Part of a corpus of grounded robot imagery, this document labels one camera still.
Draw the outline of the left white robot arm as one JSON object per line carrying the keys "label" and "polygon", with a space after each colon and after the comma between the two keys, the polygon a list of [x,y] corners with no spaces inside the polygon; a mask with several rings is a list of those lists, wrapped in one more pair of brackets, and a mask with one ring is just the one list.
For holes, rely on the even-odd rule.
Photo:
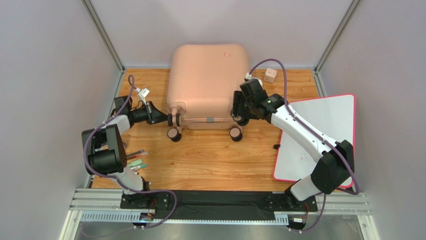
{"label": "left white robot arm", "polygon": [[81,133],[86,171],[112,180],[122,188],[124,195],[147,193],[150,190],[148,182],[128,166],[122,134],[136,123],[153,125],[169,122],[172,117],[158,110],[151,101],[135,109],[130,96],[116,97],[114,103],[116,108],[107,122]]}

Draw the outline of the pink suitcase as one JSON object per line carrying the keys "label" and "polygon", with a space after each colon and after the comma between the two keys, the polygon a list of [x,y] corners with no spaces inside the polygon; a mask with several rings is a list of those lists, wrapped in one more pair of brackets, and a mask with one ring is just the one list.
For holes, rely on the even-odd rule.
{"label": "pink suitcase", "polygon": [[239,44],[185,44],[173,53],[167,90],[167,136],[178,142],[183,129],[227,130],[238,142],[247,121],[231,115],[234,92],[250,71]]}

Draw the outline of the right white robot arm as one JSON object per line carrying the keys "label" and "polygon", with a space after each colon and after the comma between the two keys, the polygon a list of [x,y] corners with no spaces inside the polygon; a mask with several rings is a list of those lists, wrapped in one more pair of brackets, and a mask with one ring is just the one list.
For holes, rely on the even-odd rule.
{"label": "right white robot arm", "polygon": [[289,103],[268,95],[260,79],[247,75],[234,93],[231,115],[242,122],[265,120],[282,131],[274,177],[291,180],[285,195],[298,204],[318,194],[354,187],[356,97],[341,94]]}

